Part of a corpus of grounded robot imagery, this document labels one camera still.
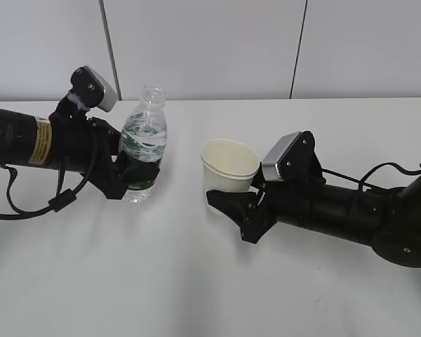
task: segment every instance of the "white wall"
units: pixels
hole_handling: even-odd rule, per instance
[[[59,100],[85,64],[113,84],[96,0],[0,0],[0,100]]]
[[[421,0],[309,0],[294,98],[421,96]]]
[[[123,99],[288,98],[305,0],[106,0]]]
[[[306,0],[104,0],[123,99],[288,98]],[[98,0],[0,1],[0,100],[114,83]],[[293,98],[421,96],[421,0],[308,0]]]

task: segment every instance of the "table surface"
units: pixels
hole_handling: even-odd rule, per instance
[[[117,129],[135,106],[118,102]],[[0,103],[47,117],[56,102]],[[0,336],[421,337],[421,270],[369,247],[279,223],[257,245],[205,203],[200,151],[233,138],[260,157],[310,130],[327,169],[361,177],[374,165],[421,162],[421,98],[169,101],[168,143],[149,201],[108,201],[88,184],[59,213],[0,221]],[[57,173],[20,168],[15,203],[34,210]],[[0,169],[0,212],[8,173]],[[78,174],[68,173],[65,186]],[[384,168],[387,187],[412,178]],[[328,177],[328,182],[353,187]]]

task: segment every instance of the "paper cup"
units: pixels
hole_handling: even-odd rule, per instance
[[[259,157],[250,147],[230,139],[212,139],[201,161],[206,191],[247,192],[259,169]]]

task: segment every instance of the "warning sticker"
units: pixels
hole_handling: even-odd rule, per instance
[[[36,117],[37,136],[34,144],[33,154],[28,163],[33,165],[43,165],[50,152],[51,146],[51,124],[44,118]]]

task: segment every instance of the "cable connector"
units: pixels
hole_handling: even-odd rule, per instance
[[[60,193],[57,197],[51,199],[48,204],[53,207],[55,212],[60,211],[61,209],[69,206],[73,201],[76,200],[76,195],[71,189],[67,189],[64,192]]]

